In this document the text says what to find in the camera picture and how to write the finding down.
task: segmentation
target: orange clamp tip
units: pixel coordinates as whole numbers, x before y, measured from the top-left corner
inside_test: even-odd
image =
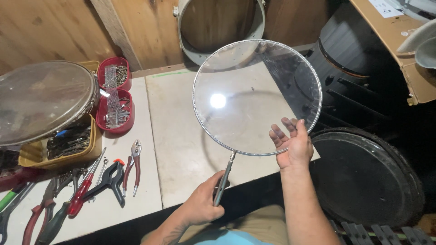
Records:
[[[123,165],[123,166],[125,165],[125,163],[123,162],[123,160],[121,160],[121,159],[119,159],[119,158],[118,158],[118,159],[115,159],[113,162],[116,162],[116,161],[119,161],[119,163],[121,163],[121,165]]]

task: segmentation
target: white tabletop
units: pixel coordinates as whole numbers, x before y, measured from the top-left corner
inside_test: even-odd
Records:
[[[146,77],[164,208],[185,202],[199,184],[227,166],[231,154],[205,133],[195,117],[195,75],[194,71],[182,69]],[[317,158],[315,151],[312,159]],[[229,181],[235,186],[277,171],[275,156],[237,154]]]
[[[121,137],[118,135],[104,134],[103,147],[107,147],[104,156],[109,159],[108,166],[110,166],[112,160],[116,158],[120,158],[127,163],[127,157],[131,154],[130,148],[133,142],[136,139],[141,141],[141,181],[136,196],[132,196],[135,181],[135,168],[133,168],[129,175],[127,194],[125,197],[126,205],[124,208],[120,207],[111,189],[105,190],[96,196],[96,201],[94,203],[85,203],[77,217],[74,219],[66,218],[59,234],[52,244],[83,236],[112,225],[162,210],[162,200],[160,197],[159,178],[157,175],[153,135],[144,78],[134,78],[132,80],[132,88],[129,92],[132,94],[135,103],[135,123],[132,129]],[[94,182],[92,183],[91,188],[94,187],[102,166],[103,161],[95,172],[96,176],[93,178]],[[31,209],[40,204],[48,182],[49,180],[37,183],[33,190],[12,212],[7,227],[8,238],[5,245],[21,244],[24,229],[32,215]],[[62,206],[62,203],[70,198],[72,192],[73,188],[70,185],[60,192],[58,198],[54,199],[56,202],[54,208],[55,213]],[[0,198],[3,198],[6,193],[6,191],[0,193]],[[35,225],[31,244],[35,243],[43,219],[44,212],[41,214]]]

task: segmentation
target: red plastic bin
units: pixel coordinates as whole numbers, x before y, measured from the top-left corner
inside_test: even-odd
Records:
[[[114,128],[114,129],[108,129],[106,128],[106,114],[108,111],[108,105],[107,105],[107,98],[102,96],[100,98],[99,102],[99,109],[97,110],[97,115],[95,116],[95,122],[97,123],[97,126],[101,128],[102,130],[111,132],[111,133],[125,133],[129,131],[135,122],[135,104],[133,103],[132,96],[129,92],[127,92],[124,89],[118,89],[118,97],[123,98],[127,97],[130,99],[130,105],[126,108],[130,112],[130,116],[128,117],[127,121],[120,127]]]
[[[124,90],[129,91],[132,87],[132,79],[130,78],[130,69],[129,69],[129,63],[126,59],[121,57],[112,57],[103,60],[102,63],[100,63],[99,69],[97,71],[97,80],[99,81],[99,86],[101,89],[105,89],[103,87],[103,84],[105,83],[105,67],[108,65],[124,65],[127,67],[127,79],[126,81],[118,86],[117,88],[122,88]]]

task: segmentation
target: khaki shorts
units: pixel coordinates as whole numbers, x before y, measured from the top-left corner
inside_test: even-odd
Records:
[[[261,242],[274,245],[289,245],[285,212],[278,205],[270,205],[258,209],[244,217],[229,222],[226,226],[217,226],[211,223],[205,225],[193,225],[186,230],[181,237],[180,242],[189,243],[189,240],[192,237],[212,229],[244,231]],[[151,233],[152,232],[142,237],[141,243],[145,241]]]

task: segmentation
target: green handle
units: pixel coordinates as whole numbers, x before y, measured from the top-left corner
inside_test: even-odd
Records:
[[[0,212],[12,201],[12,199],[17,194],[15,192],[9,191],[6,196],[3,197],[3,199],[0,201]]]
[[[59,211],[54,215],[53,219],[47,223],[35,245],[49,245],[53,241],[61,230],[62,224],[67,217],[69,205],[69,201],[64,202],[61,209],[59,209]]]

